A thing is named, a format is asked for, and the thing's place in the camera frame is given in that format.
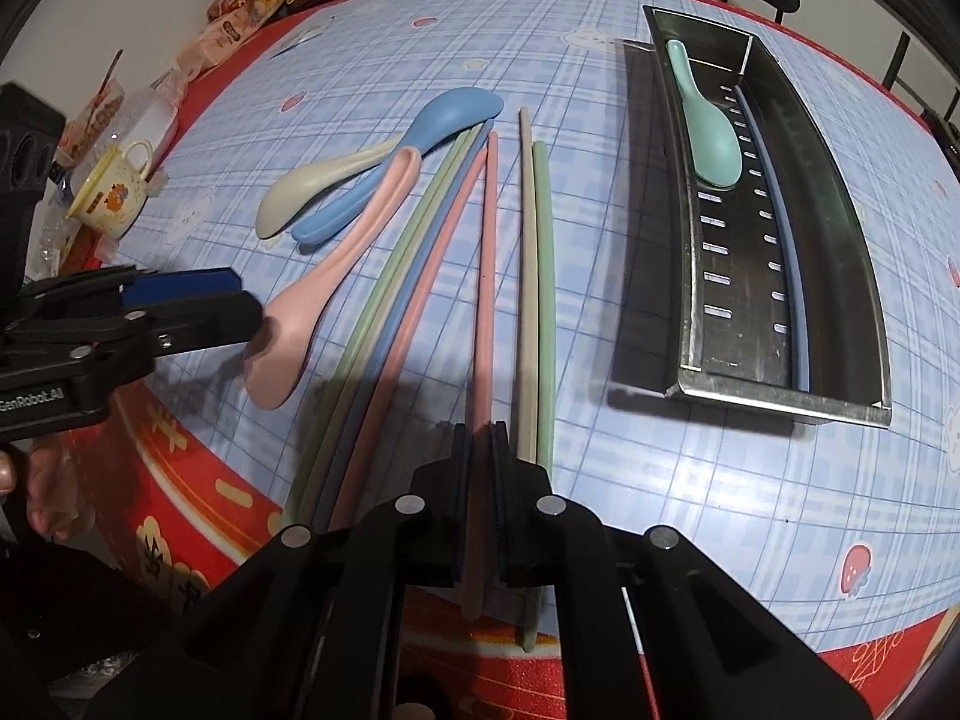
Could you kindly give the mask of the pink plastic spoon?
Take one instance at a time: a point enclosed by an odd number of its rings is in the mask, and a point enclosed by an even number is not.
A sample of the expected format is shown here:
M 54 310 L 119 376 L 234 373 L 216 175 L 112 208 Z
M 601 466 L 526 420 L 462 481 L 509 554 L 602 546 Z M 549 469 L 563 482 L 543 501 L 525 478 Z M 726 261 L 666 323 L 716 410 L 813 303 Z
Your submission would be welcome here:
M 263 325 L 244 351 L 244 388 L 257 408 L 276 410 L 291 397 L 322 312 L 348 271 L 405 202 L 420 167 L 418 149 L 400 148 L 366 208 L 331 255 L 267 304 Z

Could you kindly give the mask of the beige plastic spoon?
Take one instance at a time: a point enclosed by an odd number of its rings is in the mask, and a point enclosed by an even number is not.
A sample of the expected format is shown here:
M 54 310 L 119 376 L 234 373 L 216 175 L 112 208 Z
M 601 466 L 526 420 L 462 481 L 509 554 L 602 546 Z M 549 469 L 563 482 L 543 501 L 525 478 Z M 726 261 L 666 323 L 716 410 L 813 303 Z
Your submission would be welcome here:
M 392 137 L 356 153 L 306 164 L 286 172 L 260 200 L 254 224 L 257 238 L 267 241 L 280 234 L 318 193 L 381 164 L 398 142 L 400 137 Z

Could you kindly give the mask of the blue chopstick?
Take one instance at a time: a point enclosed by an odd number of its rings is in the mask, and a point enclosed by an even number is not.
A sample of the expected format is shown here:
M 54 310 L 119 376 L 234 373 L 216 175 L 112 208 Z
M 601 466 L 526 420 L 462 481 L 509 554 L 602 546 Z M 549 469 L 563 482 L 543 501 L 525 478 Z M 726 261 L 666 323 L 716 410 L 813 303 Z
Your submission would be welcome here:
M 775 218 L 778 228 L 778 247 L 779 252 L 781 252 L 782 266 L 784 266 L 784 281 L 786 281 L 786 302 L 788 303 L 789 314 L 791 314 L 791 321 L 789 322 L 791 362 L 793 363 L 791 387 L 794 390 L 799 390 L 799 392 L 810 392 L 812 390 L 812 372 L 809 324 L 807 323 L 807 310 L 805 310 L 804 286 L 802 286 L 802 277 L 800 276 L 799 255 L 797 255 L 796 239 L 794 239 L 791 220 L 789 220 L 788 205 L 786 205 L 786 200 L 782 195 L 775 163 L 771 160 L 770 150 L 766 146 L 763 132 L 761 132 L 757 116 L 750 107 L 747 94 L 740 85 L 734 88 L 734 94 L 757 144 L 760 171 L 765 177 L 768 190 L 770 190 L 773 218 Z
M 420 322 L 430 292 L 428 271 L 443 260 L 441 249 L 457 226 L 455 215 L 477 181 L 491 127 L 492 121 L 482 122 L 455 140 L 364 310 L 361 337 L 350 343 L 347 372 L 317 450 L 311 491 L 301 504 L 299 520 L 311 523 L 314 532 L 342 527 L 352 516 L 391 406 L 398 372 L 404 367 L 410 335 Z

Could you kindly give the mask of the yellow floral mug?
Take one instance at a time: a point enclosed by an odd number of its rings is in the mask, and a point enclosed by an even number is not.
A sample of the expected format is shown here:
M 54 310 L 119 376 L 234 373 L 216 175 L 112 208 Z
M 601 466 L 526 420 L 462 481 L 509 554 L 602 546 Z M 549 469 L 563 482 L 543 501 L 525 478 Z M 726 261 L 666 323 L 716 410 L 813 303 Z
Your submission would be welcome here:
M 110 145 L 73 195 L 67 218 L 118 241 L 145 206 L 151 163 L 148 140 L 133 140 L 126 149 Z

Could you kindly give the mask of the plaid blue tablecloth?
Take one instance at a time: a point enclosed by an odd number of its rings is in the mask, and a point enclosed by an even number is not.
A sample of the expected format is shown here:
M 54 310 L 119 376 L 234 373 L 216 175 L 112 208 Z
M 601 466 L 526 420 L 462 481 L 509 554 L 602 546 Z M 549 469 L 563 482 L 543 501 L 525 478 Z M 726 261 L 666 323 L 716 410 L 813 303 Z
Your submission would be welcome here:
M 550 153 L 556 252 L 551 481 L 604 522 L 670 523 L 818 650 L 884 637 L 958 598 L 958 182 L 892 99 L 765 29 L 848 184 L 874 262 L 890 366 L 885 429 L 658 395 L 669 319 L 667 164 L 652 85 L 625 41 L 651 5 L 697 0 L 350 0 L 272 44 L 167 155 L 167 183 L 119 247 L 156 270 L 229 266 L 270 299 L 313 265 L 254 231 L 300 164 L 404 130 L 436 94 L 505 107 L 493 411 L 511 410 L 519 286 L 517 119 Z

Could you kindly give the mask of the stainless steel utensil tray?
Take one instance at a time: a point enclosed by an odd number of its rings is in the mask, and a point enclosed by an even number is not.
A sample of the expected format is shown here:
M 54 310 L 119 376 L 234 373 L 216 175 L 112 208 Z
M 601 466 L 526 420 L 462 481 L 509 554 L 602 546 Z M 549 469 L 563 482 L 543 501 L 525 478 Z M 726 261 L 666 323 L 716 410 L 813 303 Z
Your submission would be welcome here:
M 672 338 L 664 390 L 686 400 L 807 422 L 885 427 L 892 376 L 882 302 L 866 238 L 827 140 L 761 37 L 704 16 L 647 7 L 649 37 L 626 41 L 656 90 L 672 202 Z M 693 76 L 737 133 L 742 176 L 731 190 L 698 179 L 667 41 L 679 39 Z M 812 390 L 791 387 L 784 266 L 754 135 L 757 116 L 788 205 L 811 342 Z

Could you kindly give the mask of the blue chopstick in tray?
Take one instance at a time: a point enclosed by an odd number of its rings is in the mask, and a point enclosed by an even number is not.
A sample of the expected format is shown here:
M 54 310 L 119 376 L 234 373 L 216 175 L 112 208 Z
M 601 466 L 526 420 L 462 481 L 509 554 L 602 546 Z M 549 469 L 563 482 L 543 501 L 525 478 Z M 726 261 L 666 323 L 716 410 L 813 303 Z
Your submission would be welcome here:
M 775 218 L 778 228 L 778 247 L 779 252 L 781 252 L 782 266 L 784 266 L 784 281 L 786 281 L 786 302 L 788 303 L 789 314 L 791 314 L 791 321 L 789 322 L 791 362 L 793 363 L 791 387 L 794 390 L 799 390 L 799 392 L 810 392 L 812 390 L 812 372 L 809 324 L 807 323 L 807 310 L 805 310 L 804 286 L 802 286 L 802 277 L 800 276 L 799 255 L 797 255 L 796 239 L 794 239 L 791 220 L 789 220 L 788 205 L 786 205 L 786 200 L 782 195 L 775 163 L 771 160 L 770 150 L 766 146 L 763 132 L 761 132 L 757 116 L 750 107 L 747 94 L 740 85 L 734 88 L 734 94 L 757 144 L 760 171 L 765 177 L 768 190 L 770 190 L 773 218 Z

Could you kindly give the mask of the mint green plastic spoon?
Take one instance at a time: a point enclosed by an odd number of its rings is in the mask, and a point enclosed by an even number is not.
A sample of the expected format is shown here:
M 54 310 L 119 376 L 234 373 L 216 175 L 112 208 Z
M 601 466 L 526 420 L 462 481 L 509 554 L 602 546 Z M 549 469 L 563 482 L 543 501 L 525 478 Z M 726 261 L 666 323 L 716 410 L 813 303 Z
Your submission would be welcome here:
M 742 176 L 737 133 L 727 115 L 698 88 L 685 44 L 679 39 L 669 39 L 665 47 L 682 101 L 686 135 L 698 179 L 709 187 L 731 190 Z

